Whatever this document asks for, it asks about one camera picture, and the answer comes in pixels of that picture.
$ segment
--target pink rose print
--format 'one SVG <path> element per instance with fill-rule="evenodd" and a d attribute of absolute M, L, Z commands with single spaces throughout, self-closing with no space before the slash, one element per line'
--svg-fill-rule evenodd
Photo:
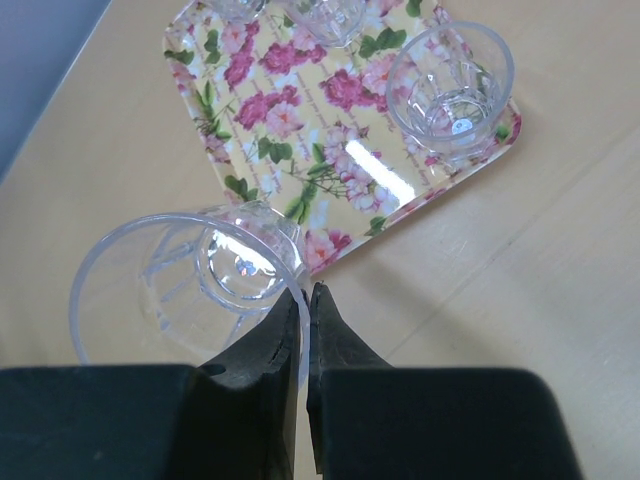
<path fill-rule="evenodd" d="M 293 37 L 291 37 L 291 41 L 296 50 L 306 51 L 316 48 L 316 42 L 313 35 L 311 35 L 309 30 L 306 28 L 296 28 L 296 31 L 293 32 Z"/>
<path fill-rule="evenodd" d="M 238 23 L 227 23 L 220 35 L 222 49 L 229 55 L 238 53 L 247 39 L 246 27 Z"/>
<path fill-rule="evenodd" d="M 346 70 L 338 70 L 328 80 L 320 82 L 325 97 L 331 105 L 350 111 L 354 106 L 371 107 L 384 113 L 388 110 L 384 95 L 369 91 L 362 84 L 362 77 L 349 75 Z"/>
<path fill-rule="evenodd" d="M 382 11 L 381 17 L 386 16 L 393 7 L 402 5 L 404 0 L 377 0 L 377 4 Z"/>
<path fill-rule="evenodd" d="M 311 63 L 318 63 L 320 62 L 320 60 L 327 56 L 327 51 L 320 45 L 316 45 L 313 50 L 309 50 L 305 53 L 307 55 L 307 58 L 311 60 Z"/>
<path fill-rule="evenodd" d="M 305 258 L 312 273 L 338 260 L 351 242 L 351 237 L 340 230 L 309 230 L 305 235 Z"/>
<path fill-rule="evenodd" d="M 260 33 L 260 22 L 258 22 L 257 20 L 255 22 L 247 24 L 246 27 L 247 34 L 250 37 L 255 37 L 258 33 Z"/>
<path fill-rule="evenodd" d="M 440 157 L 436 157 L 436 156 L 433 156 L 433 155 L 429 155 L 429 156 L 425 159 L 424 164 L 425 164 L 427 167 L 433 167 L 434 165 L 437 165 L 439 161 L 440 161 Z"/>
<path fill-rule="evenodd" d="M 256 123 L 264 122 L 267 119 L 268 112 L 269 107 L 265 96 L 260 92 L 245 100 L 234 120 L 240 123 L 245 130 L 251 130 Z"/>
<path fill-rule="evenodd" d="M 382 211 L 392 213 L 398 205 L 397 198 L 375 182 L 360 166 L 352 165 L 351 178 L 345 183 L 347 200 L 356 209 L 364 213 Z"/>
<path fill-rule="evenodd" d="M 282 102 L 273 107 L 267 114 L 267 131 L 285 139 L 304 125 L 300 122 L 293 105 Z"/>
<path fill-rule="evenodd" d="M 205 145 L 205 150 L 210 155 L 214 163 L 231 163 L 229 153 L 224 148 L 224 142 L 215 135 L 201 135 Z"/>
<path fill-rule="evenodd" d="M 291 67 L 295 65 L 296 49 L 293 43 L 289 42 L 285 45 L 274 43 L 258 63 L 262 65 L 269 73 L 282 73 L 288 75 Z"/>
<path fill-rule="evenodd" d="M 231 57 L 231 64 L 224 72 L 224 79 L 230 89 L 233 90 L 247 78 L 251 65 L 253 65 L 253 57 L 250 53 L 240 51 Z"/>
<path fill-rule="evenodd" d="M 178 85 L 178 90 L 182 95 L 186 95 L 188 93 L 187 85 L 195 80 L 196 76 L 192 75 L 187 66 L 180 62 L 171 62 L 171 71 Z"/>
<path fill-rule="evenodd" d="M 359 77 L 349 75 L 345 69 L 338 70 L 331 78 L 320 83 L 331 105 L 345 111 L 357 105 L 362 95 L 362 82 Z"/>
<path fill-rule="evenodd" d="M 517 113 L 513 114 L 513 129 L 511 131 L 511 138 L 507 140 L 507 145 L 513 145 L 520 135 L 520 129 L 522 128 L 522 115 Z"/>
<path fill-rule="evenodd" d="M 312 48 L 309 50 L 297 48 L 295 46 L 296 42 L 298 42 L 299 46 L 310 46 Z M 327 51 L 324 48 L 315 44 L 311 45 L 311 43 L 306 44 L 306 39 L 300 37 L 294 38 L 284 45 L 278 43 L 272 44 L 265 56 L 261 58 L 258 63 L 269 73 L 287 75 L 292 67 L 302 65 L 309 60 L 313 63 L 318 63 L 326 55 Z"/>
<path fill-rule="evenodd" d="M 244 35 L 244 41 L 240 44 L 240 48 L 231 54 L 231 63 L 224 72 L 224 79 L 229 85 L 229 89 L 233 90 L 240 85 L 249 75 L 254 59 L 251 56 L 253 51 L 253 37 L 260 31 L 260 24 L 253 22 L 243 26 L 227 26 L 222 32 L 221 40 L 225 51 L 231 53 L 235 50 Z"/>
<path fill-rule="evenodd" d="M 391 65 L 396 59 L 396 54 L 391 53 L 379 60 L 374 60 L 364 69 L 362 85 L 372 93 L 384 95 L 387 89 L 387 80 Z"/>
<path fill-rule="evenodd" d="M 256 124 L 266 122 L 267 114 L 276 105 L 284 103 L 285 105 L 297 107 L 298 105 L 300 105 L 300 102 L 301 99 L 300 95 L 298 95 L 298 89 L 291 85 L 285 86 L 282 89 L 281 93 L 274 92 L 270 93 L 269 95 L 265 95 L 262 92 L 258 92 L 254 96 L 244 101 L 244 103 L 240 107 L 240 111 L 233 119 L 236 122 L 240 123 L 240 125 L 242 125 L 245 130 L 251 130 Z"/>
<path fill-rule="evenodd" d="M 356 209 L 365 213 L 383 212 L 389 214 L 398 206 L 398 199 L 389 190 L 379 185 L 346 152 L 351 141 L 365 138 L 368 128 L 356 130 L 337 123 L 327 131 L 324 145 L 325 162 L 333 166 L 340 183 L 346 187 L 346 198 Z M 380 158 L 380 152 L 373 152 Z"/>
<path fill-rule="evenodd" d="M 273 108 L 276 104 L 281 102 L 287 102 L 289 105 L 297 107 L 301 103 L 300 95 L 298 95 L 298 89 L 291 85 L 287 85 L 282 89 L 282 93 L 270 93 L 266 96 L 266 102 L 269 108 Z"/>

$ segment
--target green leaf print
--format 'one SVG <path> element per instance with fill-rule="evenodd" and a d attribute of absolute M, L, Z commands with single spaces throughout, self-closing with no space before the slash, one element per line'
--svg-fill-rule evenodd
<path fill-rule="evenodd" d="M 253 200 L 256 200 L 258 198 L 258 189 L 257 188 L 252 188 L 251 190 L 249 190 L 247 192 L 247 197 L 244 198 L 243 200 L 245 202 L 252 202 Z"/>
<path fill-rule="evenodd" d="M 262 159 L 269 155 L 269 149 L 271 148 L 271 140 L 267 137 L 262 137 L 258 140 L 258 158 Z"/>
<path fill-rule="evenodd" d="M 384 230 L 384 223 L 387 221 L 385 217 L 373 217 L 369 221 L 371 227 L 369 231 L 365 233 L 367 237 L 375 237 Z"/>
<path fill-rule="evenodd" d="M 316 198 L 317 194 L 318 194 L 317 185 L 315 183 L 306 182 L 304 184 L 304 187 L 302 188 L 302 195 L 300 195 L 300 198 L 307 205 L 311 205 L 311 201 L 314 198 Z"/>
<path fill-rule="evenodd" d="M 288 143 L 272 143 L 269 147 L 269 158 L 275 164 L 280 163 L 280 160 L 289 160 L 292 156 L 293 148 Z"/>
<path fill-rule="evenodd" d="M 327 158 L 324 156 L 324 145 L 321 143 L 313 144 L 313 159 L 316 163 L 324 163 L 327 161 Z"/>
<path fill-rule="evenodd" d="M 422 0 L 409 0 L 409 3 L 407 3 L 407 15 L 409 15 L 412 18 L 416 18 L 420 16 L 420 4 L 422 3 Z"/>
<path fill-rule="evenodd" d="M 507 138 L 509 138 L 510 134 L 511 132 L 504 125 L 500 125 L 496 130 L 496 138 L 500 143 L 504 142 Z"/>
<path fill-rule="evenodd" d="M 207 41 L 204 44 L 204 49 L 207 52 L 217 52 L 218 51 L 218 31 L 210 30 L 207 33 Z"/>
<path fill-rule="evenodd" d="M 241 197 L 247 194 L 247 181 L 244 178 L 238 180 L 233 175 L 227 175 L 224 178 L 224 184 L 231 190 L 232 192 L 237 193 Z"/>
<path fill-rule="evenodd" d="M 216 64 L 220 61 L 221 57 L 222 55 L 220 54 L 220 52 L 216 50 L 215 52 L 211 52 L 209 55 L 207 55 L 204 63 Z"/>
<path fill-rule="evenodd" d="M 405 30 L 398 30 L 394 32 L 391 28 L 387 27 L 380 32 L 378 38 L 376 38 L 376 46 L 378 50 L 387 50 L 389 48 L 400 48 L 407 39 L 407 32 Z"/>
<path fill-rule="evenodd" d="M 164 52 L 164 58 L 171 58 L 185 65 L 189 65 L 193 61 L 193 57 L 194 53 L 188 50 L 182 50 L 181 52 L 172 52 L 171 50 L 165 50 Z"/>
<path fill-rule="evenodd" d="M 229 190 L 237 194 L 245 202 L 251 202 L 258 198 L 258 189 L 252 188 L 249 190 L 247 181 L 244 178 L 238 180 L 233 175 L 227 175 L 224 178 L 224 184 Z"/>
<path fill-rule="evenodd" d="M 204 49 L 209 52 L 209 55 L 205 59 L 204 63 L 218 63 L 222 55 L 218 50 L 218 31 L 210 30 L 207 34 L 207 41 L 204 44 Z"/>
<path fill-rule="evenodd" d="M 328 163 L 318 163 L 307 171 L 307 176 L 316 179 L 331 171 L 333 171 L 333 167 Z"/>
<path fill-rule="evenodd" d="M 362 58 L 367 59 L 373 56 L 373 54 L 376 53 L 377 51 L 378 51 L 378 44 L 375 38 L 369 35 L 365 35 L 364 38 L 362 39 L 362 43 L 360 44 L 360 51 L 358 52 L 358 54 Z"/>
<path fill-rule="evenodd" d="M 220 131 L 216 133 L 216 138 L 218 138 L 218 140 L 222 140 L 223 142 L 228 142 L 229 140 L 231 140 L 232 135 L 229 132 Z"/>
<path fill-rule="evenodd" d="M 311 6 L 314 4 L 315 2 L 300 2 L 300 4 L 298 5 L 298 12 L 305 14 L 307 12 L 309 12 L 311 10 Z"/>
<path fill-rule="evenodd" d="M 207 83 L 204 86 L 204 91 L 202 93 L 204 93 L 204 95 L 202 95 L 202 100 L 205 102 L 206 105 L 212 105 L 213 104 L 213 93 L 211 92 L 211 82 L 209 82 L 207 80 Z"/>
<path fill-rule="evenodd" d="M 198 92 L 196 90 L 196 99 L 198 100 L 198 103 L 200 104 L 200 108 L 202 109 L 202 114 L 204 115 L 204 118 L 206 118 L 208 121 L 213 122 L 214 121 L 214 113 L 213 113 L 213 107 L 207 103 L 207 101 L 205 100 L 204 96 Z"/>
<path fill-rule="evenodd" d="M 300 197 L 289 202 L 284 210 L 284 216 L 302 225 L 311 214 L 311 206 L 302 201 Z"/>

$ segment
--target tray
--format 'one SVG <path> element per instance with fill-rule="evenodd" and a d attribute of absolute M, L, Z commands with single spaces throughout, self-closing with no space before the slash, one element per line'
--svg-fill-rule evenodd
<path fill-rule="evenodd" d="M 274 5 L 250 24 L 225 26 L 196 1 L 165 31 L 164 55 L 228 201 L 264 199 L 302 225 L 317 273 L 517 139 L 511 100 L 486 156 L 453 166 L 388 114 L 384 86 L 398 51 L 450 21 L 442 7 L 421 11 L 421 0 L 370 0 L 363 36 L 325 50 Z"/>

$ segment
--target pink flower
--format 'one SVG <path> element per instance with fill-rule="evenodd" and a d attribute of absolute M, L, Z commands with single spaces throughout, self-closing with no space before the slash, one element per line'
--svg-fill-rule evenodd
<path fill-rule="evenodd" d="M 191 75 L 186 65 L 180 62 L 171 62 L 171 70 L 173 72 L 173 78 L 178 84 L 178 90 L 182 95 L 186 95 L 189 91 L 187 85 L 189 85 L 196 76 Z"/>
<path fill-rule="evenodd" d="M 240 111 L 233 118 L 240 123 L 245 130 L 251 130 L 256 123 L 264 122 L 267 119 L 269 106 L 262 92 L 248 98 L 240 107 Z"/>
<path fill-rule="evenodd" d="M 253 50 L 253 37 L 247 37 L 247 39 L 244 42 L 244 45 L 242 45 L 242 48 L 240 49 L 240 51 L 242 53 L 245 53 L 247 55 L 251 55 L 251 52 Z"/>
<path fill-rule="evenodd" d="M 224 79 L 231 90 L 247 78 L 251 65 L 253 57 L 249 53 L 238 52 L 231 57 L 231 64 L 224 72 Z"/>
<path fill-rule="evenodd" d="M 449 49 L 443 45 L 443 39 L 446 41 L 444 36 L 441 37 L 437 33 L 434 33 L 429 35 L 425 46 L 437 58 L 441 60 L 449 60 L 451 58 L 451 54 L 449 53 Z"/>
<path fill-rule="evenodd" d="M 511 137 L 507 140 L 507 145 L 513 145 L 518 136 L 520 135 L 520 129 L 522 128 L 522 115 L 517 113 L 513 114 L 513 129 L 511 131 Z"/>
<path fill-rule="evenodd" d="M 305 235 L 305 258 L 312 272 L 328 267 L 351 243 L 340 230 L 309 230 Z"/>
<path fill-rule="evenodd" d="M 404 0 L 378 0 L 376 3 L 378 4 L 380 10 L 382 11 L 381 17 L 384 17 L 389 13 L 393 7 L 397 7 L 398 5 L 402 5 Z"/>
<path fill-rule="evenodd" d="M 356 105 L 359 107 L 375 106 L 376 110 L 380 113 L 385 113 L 389 110 L 387 98 L 384 95 L 372 93 L 369 90 L 363 90 L 356 100 Z"/>
<path fill-rule="evenodd" d="M 245 26 L 238 23 L 227 23 L 220 35 L 222 49 L 229 55 L 238 53 L 246 39 L 247 31 Z"/>
<path fill-rule="evenodd" d="M 260 22 L 257 20 L 246 25 L 247 33 L 250 37 L 255 37 L 260 32 Z"/>
<path fill-rule="evenodd" d="M 320 83 L 331 105 L 349 111 L 357 105 L 362 96 L 362 82 L 359 77 L 351 76 L 345 69 L 338 70 L 332 77 Z"/>
<path fill-rule="evenodd" d="M 364 69 L 362 77 L 362 85 L 372 93 L 384 95 L 387 89 L 387 80 L 389 79 L 389 71 L 391 65 L 396 59 L 395 53 L 390 53 L 385 57 L 374 60 L 367 68 Z"/>
<path fill-rule="evenodd" d="M 285 45 L 274 43 L 258 63 L 262 65 L 269 73 L 289 74 L 291 67 L 296 62 L 296 49 L 292 42 Z"/>
<path fill-rule="evenodd" d="M 297 107 L 301 103 L 298 89 L 292 85 L 287 85 L 282 89 L 282 93 L 270 93 L 266 96 L 266 102 L 269 108 L 273 108 L 278 103 L 287 102 Z"/>
<path fill-rule="evenodd" d="M 293 105 L 282 102 L 273 107 L 267 114 L 267 131 L 272 135 L 277 135 L 285 139 L 296 130 L 300 130 L 304 125 L 298 119 L 298 115 Z"/>
<path fill-rule="evenodd" d="M 320 45 L 316 45 L 315 48 L 309 52 L 311 63 L 319 63 L 326 56 L 327 51 Z"/>
<path fill-rule="evenodd" d="M 364 213 L 391 214 L 398 207 L 398 199 L 389 189 L 371 181 L 368 185 L 354 178 L 346 183 L 347 200 L 356 209 Z"/>
<path fill-rule="evenodd" d="M 358 132 L 344 125 L 335 125 L 329 129 L 324 146 L 324 154 L 329 165 L 334 165 L 336 172 L 341 174 L 347 167 L 349 155 L 345 151 L 347 143 L 360 138 Z"/>
<path fill-rule="evenodd" d="M 429 155 L 429 156 L 425 159 L 424 164 L 425 164 L 427 167 L 433 167 L 434 165 L 437 165 L 439 161 L 440 161 L 440 158 L 439 158 L 439 157 L 436 157 L 436 156 L 433 156 L 433 155 Z"/>
<path fill-rule="evenodd" d="M 296 28 L 295 32 L 293 32 L 293 37 L 291 37 L 291 41 L 296 50 L 307 51 L 316 48 L 313 35 L 303 27 Z"/>
<path fill-rule="evenodd" d="M 201 135 L 205 150 L 211 156 L 213 163 L 231 163 L 229 153 L 224 148 L 224 142 L 215 135 Z"/>

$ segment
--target upright plastic cup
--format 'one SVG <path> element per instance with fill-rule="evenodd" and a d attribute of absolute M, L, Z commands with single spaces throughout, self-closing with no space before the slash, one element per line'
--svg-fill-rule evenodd
<path fill-rule="evenodd" d="M 223 20 L 230 23 L 249 23 L 267 4 L 267 0 L 200 0 L 209 5 Z"/>
<path fill-rule="evenodd" d="M 302 241 L 298 225 L 262 202 L 118 227 L 73 282 L 69 322 L 81 363 L 201 365 L 257 325 L 285 288 L 298 302 L 307 354 Z M 306 357 L 300 366 L 304 380 Z"/>
<path fill-rule="evenodd" d="M 291 19 L 323 47 L 346 47 L 360 35 L 365 0 L 279 0 Z"/>
<path fill-rule="evenodd" d="M 453 22 L 418 35 L 396 57 L 387 83 L 389 112 L 435 154 L 481 154 L 511 96 L 514 64 L 493 30 Z"/>

